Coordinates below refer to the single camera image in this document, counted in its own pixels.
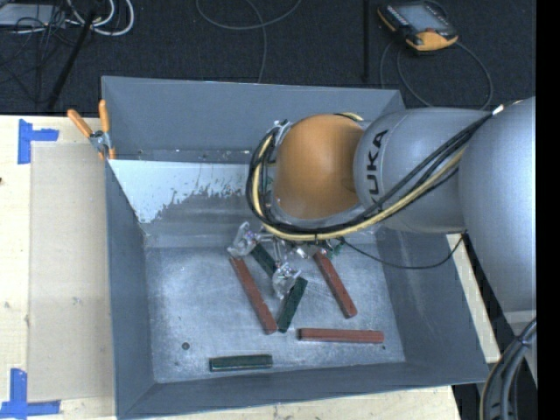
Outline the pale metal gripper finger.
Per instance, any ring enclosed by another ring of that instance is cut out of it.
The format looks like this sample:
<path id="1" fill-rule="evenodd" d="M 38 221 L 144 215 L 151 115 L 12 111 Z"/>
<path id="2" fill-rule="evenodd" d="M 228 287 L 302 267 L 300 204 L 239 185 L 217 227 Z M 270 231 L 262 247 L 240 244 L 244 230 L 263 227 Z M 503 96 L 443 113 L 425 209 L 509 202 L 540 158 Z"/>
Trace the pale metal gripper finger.
<path id="1" fill-rule="evenodd" d="M 251 229 L 248 221 L 243 222 L 234 237 L 227 252 L 234 258 L 241 258 L 250 254 L 257 246 L 259 240 L 257 234 Z"/>
<path id="2" fill-rule="evenodd" d="M 302 271 L 293 268 L 288 262 L 281 264 L 272 274 L 271 282 L 275 295 L 279 299 L 284 299 L 297 279 L 301 276 Z"/>

